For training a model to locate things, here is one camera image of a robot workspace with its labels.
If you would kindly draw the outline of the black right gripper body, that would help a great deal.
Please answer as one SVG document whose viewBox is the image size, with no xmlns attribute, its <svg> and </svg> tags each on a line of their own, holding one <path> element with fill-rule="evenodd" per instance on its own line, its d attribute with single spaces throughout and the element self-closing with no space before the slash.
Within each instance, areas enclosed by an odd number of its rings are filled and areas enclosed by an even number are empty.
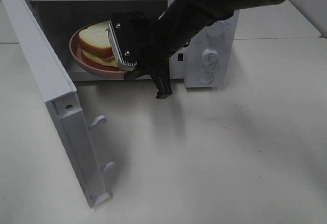
<svg viewBox="0 0 327 224">
<path fill-rule="evenodd" d="M 136 67 L 143 67 L 150 75 L 152 68 L 169 64 L 169 58 L 175 54 L 184 43 L 174 43 L 179 36 L 177 29 L 181 23 L 183 10 L 166 10 L 162 16 L 149 19 L 142 12 L 120 13 L 131 22 L 135 33 L 139 60 Z"/>
</svg>

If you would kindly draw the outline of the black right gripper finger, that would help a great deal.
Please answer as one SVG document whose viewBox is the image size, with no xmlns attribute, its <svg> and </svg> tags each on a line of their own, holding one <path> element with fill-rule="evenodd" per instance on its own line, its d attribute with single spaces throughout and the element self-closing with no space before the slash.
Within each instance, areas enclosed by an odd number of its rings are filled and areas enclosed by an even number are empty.
<svg viewBox="0 0 327 224">
<path fill-rule="evenodd" d="M 156 99 L 165 99 L 172 95 L 170 69 L 167 62 L 152 68 L 150 77 L 157 88 Z"/>
<path fill-rule="evenodd" d="M 137 79 L 147 74 L 147 70 L 143 67 L 136 67 L 132 71 L 127 71 L 124 74 L 124 79 Z"/>
</svg>

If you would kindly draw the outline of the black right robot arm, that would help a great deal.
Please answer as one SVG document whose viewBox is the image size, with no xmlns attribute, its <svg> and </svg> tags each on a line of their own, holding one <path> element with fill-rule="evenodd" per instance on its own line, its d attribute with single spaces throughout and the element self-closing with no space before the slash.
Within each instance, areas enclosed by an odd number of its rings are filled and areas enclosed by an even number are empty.
<svg viewBox="0 0 327 224">
<path fill-rule="evenodd" d="M 174 0 L 157 19 L 141 12 L 114 13 L 108 38 L 125 80 L 149 75 L 159 99 L 172 94 L 169 58 L 206 26 L 236 10 L 277 5 L 285 0 Z"/>
</svg>

